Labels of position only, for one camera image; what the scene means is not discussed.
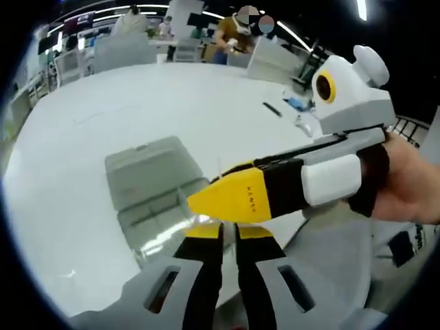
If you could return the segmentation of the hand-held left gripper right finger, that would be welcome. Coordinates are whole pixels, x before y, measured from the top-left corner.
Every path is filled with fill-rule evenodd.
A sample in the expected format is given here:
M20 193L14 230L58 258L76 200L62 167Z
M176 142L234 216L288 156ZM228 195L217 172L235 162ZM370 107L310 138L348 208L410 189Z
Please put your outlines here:
M249 329L340 329L348 307L327 279L286 256L269 230L239 224L234 229Z

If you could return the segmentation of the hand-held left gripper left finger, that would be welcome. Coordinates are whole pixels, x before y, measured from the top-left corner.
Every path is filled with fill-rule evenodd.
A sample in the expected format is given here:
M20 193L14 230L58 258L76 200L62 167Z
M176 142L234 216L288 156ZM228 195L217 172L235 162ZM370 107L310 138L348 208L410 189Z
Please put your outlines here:
M223 227L195 226L171 257L122 290L121 329L211 329L222 284Z

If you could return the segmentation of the person's right hand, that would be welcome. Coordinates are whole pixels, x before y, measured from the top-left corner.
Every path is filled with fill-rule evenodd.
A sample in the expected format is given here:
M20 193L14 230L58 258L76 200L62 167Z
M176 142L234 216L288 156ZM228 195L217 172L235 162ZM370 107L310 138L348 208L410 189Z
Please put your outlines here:
M359 152L361 188L346 202L365 217L439 224L439 166L395 133Z

